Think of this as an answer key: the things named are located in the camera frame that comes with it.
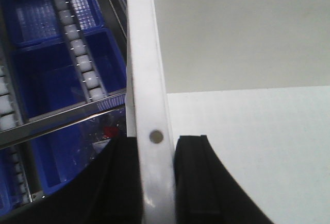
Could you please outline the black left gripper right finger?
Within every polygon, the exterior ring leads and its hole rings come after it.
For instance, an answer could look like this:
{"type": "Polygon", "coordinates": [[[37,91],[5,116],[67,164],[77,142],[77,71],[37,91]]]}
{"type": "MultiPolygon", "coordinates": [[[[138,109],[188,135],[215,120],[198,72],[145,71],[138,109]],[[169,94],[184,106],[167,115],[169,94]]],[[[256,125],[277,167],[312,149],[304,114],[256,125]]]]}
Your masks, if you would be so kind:
{"type": "Polygon", "coordinates": [[[231,176],[207,136],[180,136],[175,149],[177,223],[271,223],[231,176]]]}

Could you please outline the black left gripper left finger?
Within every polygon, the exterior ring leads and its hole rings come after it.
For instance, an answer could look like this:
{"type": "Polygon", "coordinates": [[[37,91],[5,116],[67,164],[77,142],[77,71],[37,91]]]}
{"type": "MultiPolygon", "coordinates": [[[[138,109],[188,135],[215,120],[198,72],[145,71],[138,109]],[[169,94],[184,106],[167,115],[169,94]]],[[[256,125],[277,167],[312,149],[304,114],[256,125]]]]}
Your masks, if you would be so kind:
{"type": "Polygon", "coordinates": [[[1,223],[141,223],[142,212],[137,140],[120,137],[63,188],[1,223]]]}

